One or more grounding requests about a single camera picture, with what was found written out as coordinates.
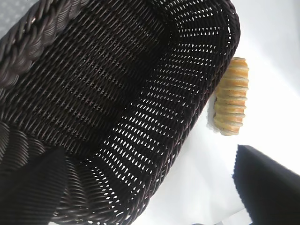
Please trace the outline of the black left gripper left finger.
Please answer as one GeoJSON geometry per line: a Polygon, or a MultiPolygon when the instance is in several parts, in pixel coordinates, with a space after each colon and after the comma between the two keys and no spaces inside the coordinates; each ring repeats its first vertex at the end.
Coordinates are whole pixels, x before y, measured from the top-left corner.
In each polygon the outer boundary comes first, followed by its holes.
{"type": "Polygon", "coordinates": [[[0,177],[0,223],[47,225],[67,185],[65,151],[52,148],[26,165],[0,177]]]}

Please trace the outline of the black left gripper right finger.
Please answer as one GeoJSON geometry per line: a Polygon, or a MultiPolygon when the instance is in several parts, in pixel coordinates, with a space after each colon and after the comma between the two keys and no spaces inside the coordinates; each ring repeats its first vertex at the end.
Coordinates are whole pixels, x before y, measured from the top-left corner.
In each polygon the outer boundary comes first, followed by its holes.
{"type": "Polygon", "coordinates": [[[233,181],[254,225],[300,223],[300,177],[249,145],[238,145],[233,181]]]}

